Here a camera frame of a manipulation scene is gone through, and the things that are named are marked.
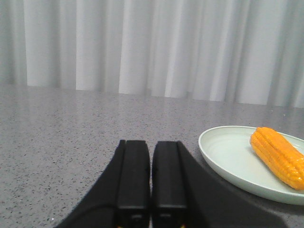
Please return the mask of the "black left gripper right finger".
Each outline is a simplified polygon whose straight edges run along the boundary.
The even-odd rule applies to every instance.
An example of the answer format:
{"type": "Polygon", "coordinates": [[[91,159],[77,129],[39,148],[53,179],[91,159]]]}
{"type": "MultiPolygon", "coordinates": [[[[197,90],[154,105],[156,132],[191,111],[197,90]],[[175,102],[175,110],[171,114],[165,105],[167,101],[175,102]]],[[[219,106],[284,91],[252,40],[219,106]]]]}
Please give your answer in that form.
{"type": "Polygon", "coordinates": [[[276,215],[214,180],[182,142],[156,144],[152,162],[155,228],[284,228],[276,215]]]}

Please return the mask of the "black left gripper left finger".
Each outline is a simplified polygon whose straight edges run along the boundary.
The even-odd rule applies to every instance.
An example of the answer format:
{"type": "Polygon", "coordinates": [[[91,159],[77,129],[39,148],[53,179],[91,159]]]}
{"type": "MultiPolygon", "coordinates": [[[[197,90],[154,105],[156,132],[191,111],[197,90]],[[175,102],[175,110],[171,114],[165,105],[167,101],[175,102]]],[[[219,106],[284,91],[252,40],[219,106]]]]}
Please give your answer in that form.
{"type": "Polygon", "coordinates": [[[150,157],[145,141],[121,140],[106,169],[59,228],[147,228],[150,157]]]}

